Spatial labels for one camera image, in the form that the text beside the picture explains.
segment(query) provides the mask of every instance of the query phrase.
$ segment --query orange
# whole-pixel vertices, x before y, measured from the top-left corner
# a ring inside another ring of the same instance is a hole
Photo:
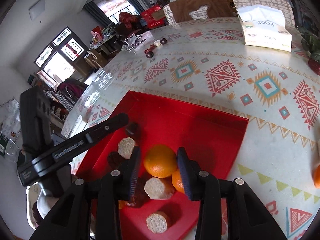
[[[147,151],[143,165],[148,173],[157,178],[169,177],[178,168],[175,152],[163,144],[157,144]]]
[[[172,185],[181,193],[184,193],[184,187],[179,169],[172,173]]]
[[[313,174],[313,183],[315,184],[316,188],[320,188],[320,165]]]

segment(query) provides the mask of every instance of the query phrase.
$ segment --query metal bolt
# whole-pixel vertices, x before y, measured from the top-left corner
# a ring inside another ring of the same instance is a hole
[[[120,171],[118,171],[118,170],[114,170],[114,171],[111,171],[111,176],[114,176],[114,177],[116,177],[116,176],[119,176],[120,175]]]
[[[241,178],[237,178],[237,179],[236,179],[236,184],[238,184],[238,185],[243,185],[243,184],[244,184],[244,180],[241,179]]]
[[[200,172],[199,172],[199,175],[200,175],[201,177],[208,177],[208,176],[209,176],[209,173],[208,173],[207,171],[200,171]]]
[[[76,179],[76,181],[75,181],[75,184],[76,185],[82,185],[84,183],[84,180],[83,179]]]

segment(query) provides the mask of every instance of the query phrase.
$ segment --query patterned tablecloth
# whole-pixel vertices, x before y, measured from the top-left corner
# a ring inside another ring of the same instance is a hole
[[[77,103],[63,134],[107,119],[128,90],[248,118],[228,179],[242,177],[287,238],[297,240],[320,207],[320,190],[312,181],[319,161],[320,79],[307,65],[299,32],[289,31],[291,53],[245,46],[237,18],[196,20],[145,33],[146,41],[135,51],[122,51],[104,68],[114,76],[111,85],[92,83],[87,90],[91,103]],[[162,37],[168,43],[147,59],[144,50]],[[78,118],[85,110],[89,114]],[[73,162],[74,172],[84,154]],[[226,231],[223,220],[223,235]],[[194,231],[187,238],[193,237]]]

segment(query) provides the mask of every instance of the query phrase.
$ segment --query cut root vegetable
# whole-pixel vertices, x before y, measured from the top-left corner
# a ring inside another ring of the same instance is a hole
[[[132,138],[130,137],[124,138],[118,144],[118,153],[123,158],[128,160],[131,157],[134,146],[135,146],[135,141]]]
[[[169,199],[175,192],[170,181],[160,178],[148,179],[144,190],[151,199]]]
[[[171,226],[170,218],[162,211],[151,214],[146,221],[148,229],[155,234],[164,233]]]

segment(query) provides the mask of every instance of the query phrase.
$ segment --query brown blanket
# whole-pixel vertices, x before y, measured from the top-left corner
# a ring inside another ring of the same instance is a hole
[[[192,20],[189,13],[199,10],[204,5],[208,5],[207,15],[209,18],[233,17],[228,0],[177,0],[169,3],[177,23]]]

